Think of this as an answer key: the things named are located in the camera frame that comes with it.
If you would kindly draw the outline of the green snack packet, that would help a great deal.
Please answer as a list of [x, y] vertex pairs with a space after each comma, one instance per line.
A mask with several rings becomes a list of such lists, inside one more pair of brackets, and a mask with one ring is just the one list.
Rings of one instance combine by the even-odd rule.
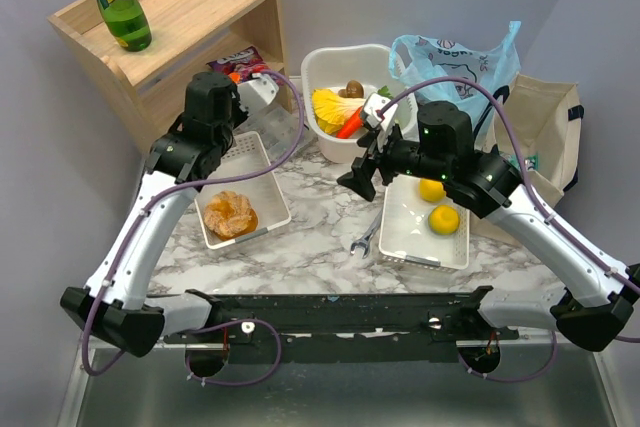
[[[515, 168], [520, 169], [520, 163], [515, 154], [508, 154], [506, 160], [512, 164]], [[525, 156], [523, 163], [526, 171], [536, 171], [538, 169], [539, 157], [537, 154], [531, 156]]]

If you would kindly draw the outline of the light blue plastic grocery bag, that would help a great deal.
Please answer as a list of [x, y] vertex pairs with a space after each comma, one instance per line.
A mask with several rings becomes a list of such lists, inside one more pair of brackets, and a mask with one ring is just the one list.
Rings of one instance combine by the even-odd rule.
[[[429, 79], [450, 76], [470, 80], [493, 93], [509, 85], [521, 64], [515, 39], [521, 23], [509, 23], [500, 44], [488, 51], [472, 50], [445, 39], [420, 35], [402, 35], [394, 40], [389, 55], [392, 77], [407, 87]], [[443, 82], [424, 87], [415, 93], [419, 101], [444, 100], [466, 112], [476, 124], [487, 99], [474, 88], [459, 82]]]

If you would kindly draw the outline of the red chili pepper toy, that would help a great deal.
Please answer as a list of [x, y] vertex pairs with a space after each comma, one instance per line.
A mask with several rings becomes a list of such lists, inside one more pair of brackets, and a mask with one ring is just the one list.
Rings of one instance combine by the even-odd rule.
[[[387, 86], [383, 86], [377, 91], [378, 95], [392, 99], [391, 92]], [[341, 129], [335, 134], [338, 139], [348, 139], [356, 133], [362, 126], [363, 121], [360, 118], [362, 107], [359, 107], [354, 114], [345, 122]]]

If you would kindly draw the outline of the green lime toy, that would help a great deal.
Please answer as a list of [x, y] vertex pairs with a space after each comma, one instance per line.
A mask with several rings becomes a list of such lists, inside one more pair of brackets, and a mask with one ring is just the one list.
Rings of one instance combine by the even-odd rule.
[[439, 205], [429, 214], [428, 225], [431, 231], [437, 235], [451, 235], [459, 228], [460, 216], [455, 208], [449, 205]]

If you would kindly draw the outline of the yellow cabbage toy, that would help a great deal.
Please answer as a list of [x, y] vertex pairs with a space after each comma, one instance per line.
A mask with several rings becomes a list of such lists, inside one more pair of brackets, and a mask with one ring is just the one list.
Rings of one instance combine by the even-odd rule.
[[365, 103], [363, 98], [341, 97], [330, 89], [315, 90], [311, 99], [316, 122], [329, 135], [336, 134]]

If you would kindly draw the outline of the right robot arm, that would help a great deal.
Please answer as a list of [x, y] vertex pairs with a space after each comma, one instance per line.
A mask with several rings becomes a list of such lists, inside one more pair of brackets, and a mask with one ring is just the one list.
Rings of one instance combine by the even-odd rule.
[[634, 312], [638, 266], [606, 255], [545, 206], [521, 171], [496, 153], [476, 149], [471, 119], [454, 104], [420, 107], [417, 124], [416, 141], [386, 122], [369, 128], [358, 141], [365, 154], [339, 185], [372, 201], [374, 174], [384, 184], [398, 175], [442, 182], [454, 204], [504, 230], [563, 283], [541, 293], [489, 290], [476, 307], [484, 323], [556, 331], [591, 352], [607, 347]]

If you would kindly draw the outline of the yellow lemon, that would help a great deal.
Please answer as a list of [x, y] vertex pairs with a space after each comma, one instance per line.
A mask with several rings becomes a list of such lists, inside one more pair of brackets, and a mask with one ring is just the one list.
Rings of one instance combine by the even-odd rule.
[[419, 195], [424, 201], [437, 204], [446, 197], [446, 192], [441, 182], [421, 179], [419, 181]]

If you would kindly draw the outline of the orange bread slice toy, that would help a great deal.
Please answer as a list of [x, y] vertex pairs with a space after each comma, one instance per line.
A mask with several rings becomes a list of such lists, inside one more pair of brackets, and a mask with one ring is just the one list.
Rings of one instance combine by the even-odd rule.
[[202, 216], [205, 227], [221, 241], [252, 233], [258, 226], [258, 216], [249, 199], [233, 191], [214, 195]]

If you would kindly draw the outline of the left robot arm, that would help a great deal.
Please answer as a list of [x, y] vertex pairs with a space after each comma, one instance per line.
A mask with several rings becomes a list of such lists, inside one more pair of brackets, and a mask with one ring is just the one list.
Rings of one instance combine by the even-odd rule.
[[153, 142], [137, 200], [114, 245], [82, 287], [68, 287], [60, 306], [84, 334], [143, 357], [167, 324], [147, 303], [151, 274], [186, 208], [221, 164], [244, 113], [236, 84], [200, 72], [188, 83], [183, 112]]

